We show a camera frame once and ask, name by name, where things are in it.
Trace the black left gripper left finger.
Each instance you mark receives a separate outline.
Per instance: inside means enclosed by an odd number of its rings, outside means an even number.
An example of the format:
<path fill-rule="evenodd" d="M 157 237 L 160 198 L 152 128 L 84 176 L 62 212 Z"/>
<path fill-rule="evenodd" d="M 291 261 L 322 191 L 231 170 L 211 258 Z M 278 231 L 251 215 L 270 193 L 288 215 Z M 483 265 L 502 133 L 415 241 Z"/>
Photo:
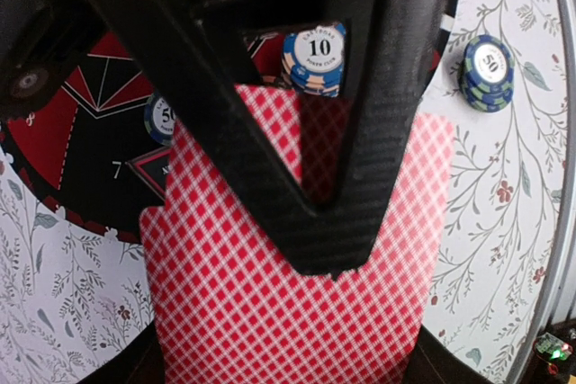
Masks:
<path fill-rule="evenodd" d="M 165 384 L 164 359 L 154 322 L 80 384 Z"/>

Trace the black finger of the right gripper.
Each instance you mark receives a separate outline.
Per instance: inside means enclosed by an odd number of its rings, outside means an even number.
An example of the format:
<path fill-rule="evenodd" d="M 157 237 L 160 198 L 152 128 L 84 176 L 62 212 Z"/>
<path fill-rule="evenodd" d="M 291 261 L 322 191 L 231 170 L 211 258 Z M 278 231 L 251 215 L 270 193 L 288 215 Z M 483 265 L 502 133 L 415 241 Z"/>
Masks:
<path fill-rule="evenodd" d="M 292 268 L 374 249 L 446 0 L 89 0 Z M 340 100 L 259 82 L 245 37 L 340 24 Z"/>

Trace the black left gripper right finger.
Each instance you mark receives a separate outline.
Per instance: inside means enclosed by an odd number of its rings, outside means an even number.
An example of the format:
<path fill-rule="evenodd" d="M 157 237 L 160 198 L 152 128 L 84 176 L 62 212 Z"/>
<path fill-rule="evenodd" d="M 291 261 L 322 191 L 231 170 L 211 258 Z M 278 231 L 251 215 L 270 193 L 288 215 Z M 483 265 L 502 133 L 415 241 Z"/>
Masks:
<path fill-rule="evenodd" d="M 424 326 L 404 373 L 408 384 L 491 384 L 458 360 Z"/>

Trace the red card bundle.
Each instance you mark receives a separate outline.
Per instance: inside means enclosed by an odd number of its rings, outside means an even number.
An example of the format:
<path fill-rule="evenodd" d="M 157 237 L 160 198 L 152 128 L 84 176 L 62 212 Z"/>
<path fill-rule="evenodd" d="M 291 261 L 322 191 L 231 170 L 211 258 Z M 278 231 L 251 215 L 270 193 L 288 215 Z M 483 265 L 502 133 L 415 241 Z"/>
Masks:
<path fill-rule="evenodd" d="M 366 265 L 298 274 L 182 124 L 139 220 L 169 383 L 399 383 L 442 239 L 453 124 L 416 117 Z"/>

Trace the green poker chip stack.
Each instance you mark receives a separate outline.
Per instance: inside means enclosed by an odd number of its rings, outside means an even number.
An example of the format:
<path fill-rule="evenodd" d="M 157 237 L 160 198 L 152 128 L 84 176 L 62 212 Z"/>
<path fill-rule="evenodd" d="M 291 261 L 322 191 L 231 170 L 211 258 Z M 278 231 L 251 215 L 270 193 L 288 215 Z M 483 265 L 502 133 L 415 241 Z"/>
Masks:
<path fill-rule="evenodd" d="M 515 63 L 504 42 L 489 34 L 467 44 L 459 70 L 459 87 L 465 101 L 486 113 L 503 111 L 514 93 Z"/>

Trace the poker chips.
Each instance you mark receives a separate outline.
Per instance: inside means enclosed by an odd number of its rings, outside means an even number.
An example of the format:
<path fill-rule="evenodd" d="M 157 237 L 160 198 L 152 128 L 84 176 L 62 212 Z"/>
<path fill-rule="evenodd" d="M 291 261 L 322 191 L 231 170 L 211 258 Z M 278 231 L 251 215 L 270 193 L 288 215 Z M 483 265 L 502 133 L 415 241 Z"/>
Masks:
<path fill-rule="evenodd" d="M 283 40 L 283 78 L 300 92 L 335 98 L 346 58 L 346 28 L 341 22 L 288 33 Z"/>

